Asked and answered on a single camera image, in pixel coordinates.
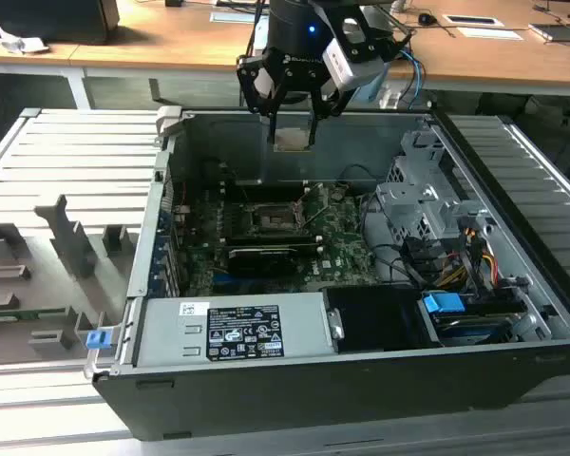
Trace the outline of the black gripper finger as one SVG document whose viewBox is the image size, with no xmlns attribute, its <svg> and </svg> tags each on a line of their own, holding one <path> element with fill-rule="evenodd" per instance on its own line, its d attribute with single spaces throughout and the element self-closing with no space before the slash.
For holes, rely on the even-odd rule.
<svg viewBox="0 0 570 456">
<path fill-rule="evenodd" d="M 338 117 L 356 89 L 341 89 L 332 79 L 321 82 L 318 78 L 311 78 L 306 86 L 311 97 L 308 144 L 314 144 L 319 122 L 329 117 Z"/>
<path fill-rule="evenodd" d="M 269 119 L 267 143 L 275 142 L 276 116 L 286 95 L 285 54 L 269 47 L 261 56 L 241 55 L 236 74 L 250 112 Z"/>
</svg>

